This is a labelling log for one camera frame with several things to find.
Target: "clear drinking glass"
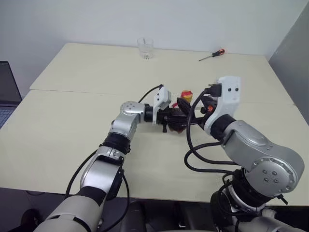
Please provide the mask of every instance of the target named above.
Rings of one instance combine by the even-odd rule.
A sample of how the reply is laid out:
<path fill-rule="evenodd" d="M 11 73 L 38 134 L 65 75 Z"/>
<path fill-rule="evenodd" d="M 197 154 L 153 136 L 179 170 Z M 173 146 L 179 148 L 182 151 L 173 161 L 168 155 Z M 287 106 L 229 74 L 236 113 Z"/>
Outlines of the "clear drinking glass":
<path fill-rule="evenodd" d="M 143 59 L 151 59 L 154 56 L 154 40 L 147 37 L 141 37 L 137 40 L 140 50 L 140 56 Z"/>

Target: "white wall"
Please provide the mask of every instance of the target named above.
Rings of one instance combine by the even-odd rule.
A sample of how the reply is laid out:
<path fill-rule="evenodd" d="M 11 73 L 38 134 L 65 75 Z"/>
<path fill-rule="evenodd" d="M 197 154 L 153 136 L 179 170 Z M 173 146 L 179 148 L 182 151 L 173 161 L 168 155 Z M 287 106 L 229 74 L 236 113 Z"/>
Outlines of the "white wall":
<path fill-rule="evenodd" d="M 0 60 L 22 95 L 66 42 L 262 54 L 270 58 L 308 0 L 0 0 Z"/>

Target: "laptop keyboard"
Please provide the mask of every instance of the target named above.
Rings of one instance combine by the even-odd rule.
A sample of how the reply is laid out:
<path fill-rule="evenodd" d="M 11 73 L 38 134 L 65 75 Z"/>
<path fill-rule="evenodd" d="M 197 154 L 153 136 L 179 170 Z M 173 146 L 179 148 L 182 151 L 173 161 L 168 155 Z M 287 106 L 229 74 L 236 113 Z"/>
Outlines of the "laptop keyboard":
<path fill-rule="evenodd" d="M 14 111 L 14 109 L 12 109 L 12 110 L 0 109 L 0 128 L 3 126 L 3 124 L 9 118 L 9 116 L 11 116 L 12 112 Z"/>

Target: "red screwdriver handle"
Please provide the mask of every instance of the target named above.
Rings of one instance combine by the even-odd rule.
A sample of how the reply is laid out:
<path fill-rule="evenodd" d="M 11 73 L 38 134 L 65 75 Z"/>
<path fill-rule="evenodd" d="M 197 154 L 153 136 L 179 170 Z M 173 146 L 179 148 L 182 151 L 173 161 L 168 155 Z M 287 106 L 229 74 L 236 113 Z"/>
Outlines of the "red screwdriver handle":
<path fill-rule="evenodd" d="M 221 50 L 219 50 L 219 51 L 217 51 L 217 52 L 215 52 L 215 53 L 212 53 L 212 57 L 217 57 L 217 56 L 221 56 L 221 55 L 223 55 L 224 54 L 224 49 L 221 49 Z"/>

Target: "table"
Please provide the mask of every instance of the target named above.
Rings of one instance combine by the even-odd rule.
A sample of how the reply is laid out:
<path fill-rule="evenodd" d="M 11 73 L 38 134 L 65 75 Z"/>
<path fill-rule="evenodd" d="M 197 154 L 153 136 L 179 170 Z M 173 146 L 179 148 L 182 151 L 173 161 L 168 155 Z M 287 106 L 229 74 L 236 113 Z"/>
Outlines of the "table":
<path fill-rule="evenodd" d="M 293 104 L 264 56 L 224 54 L 198 62 L 207 52 L 160 50 L 143 60 L 137 48 L 67 43 L 30 89 L 126 94 L 139 99 L 165 84 L 177 96 L 190 89 L 197 96 L 226 76 L 242 78 L 241 102 Z"/>
<path fill-rule="evenodd" d="M 125 101 L 126 94 L 30 91 L 0 130 L 1 187 L 64 193 L 76 168 L 106 137 Z M 273 142 L 294 149 L 308 166 L 309 128 L 294 105 L 242 103 L 235 118 L 245 120 Z M 195 126 L 192 137 L 196 145 L 213 141 Z M 222 185 L 222 175 L 187 169 L 183 163 L 187 150 L 185 133 L 163 134 L 161 126 L 140 124 L 124 163 L 131 196 L 209 202 Z M 201 154 L 228 159 L 220 147 Z M 194 157 L 189 162 L 199 168 L 213 167 Z M 80 175 L 71 193 L 77 192 L 79 179 Z M 306 169 L 297 188 L 285 198 L 290 205 L 308 205 L 308 192 Z M 118 196 L 126 196 L 124 186 Z M 282 204 L 277 199 L 269 203 Z"/>

